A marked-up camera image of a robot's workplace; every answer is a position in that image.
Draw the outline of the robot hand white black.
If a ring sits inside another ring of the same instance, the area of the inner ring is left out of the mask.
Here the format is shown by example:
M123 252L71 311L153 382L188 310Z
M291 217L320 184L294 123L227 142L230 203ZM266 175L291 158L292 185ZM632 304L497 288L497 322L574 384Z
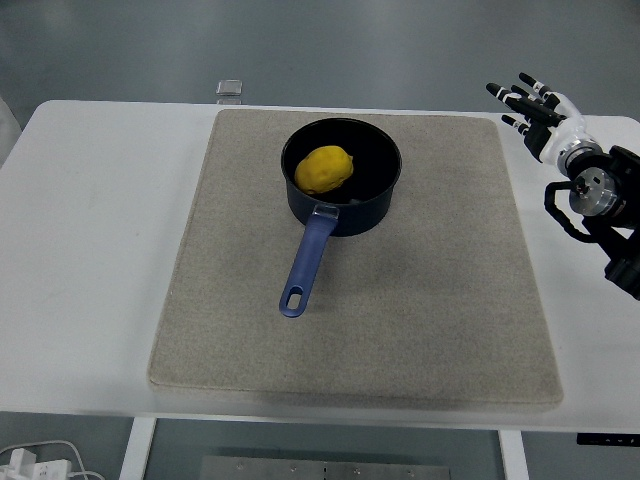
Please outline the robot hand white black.
M486 90L514 113L501 120L523 137L535 160L555 165L575 145L589 142L586 121L564 94L524 72L519 80L528 90L492 82L486 84Z

